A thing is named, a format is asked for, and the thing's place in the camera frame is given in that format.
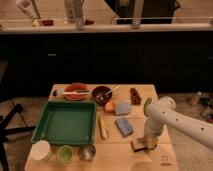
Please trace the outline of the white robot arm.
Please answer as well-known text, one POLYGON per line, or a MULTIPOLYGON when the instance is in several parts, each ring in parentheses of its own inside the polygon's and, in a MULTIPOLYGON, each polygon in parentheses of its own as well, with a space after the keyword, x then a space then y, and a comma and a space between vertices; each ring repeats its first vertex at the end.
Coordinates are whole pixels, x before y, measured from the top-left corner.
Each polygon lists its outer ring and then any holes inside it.
POLYGON ((148 98, 143 109, 146 116, 144 136, 137 141, 145 143, 148 149, 153 149, 163 132, 163 127, 167 125, 213 150, 213 125, 184 116, 175 109, 176 103, 171 97, 165 96, 156 101, 148 98))

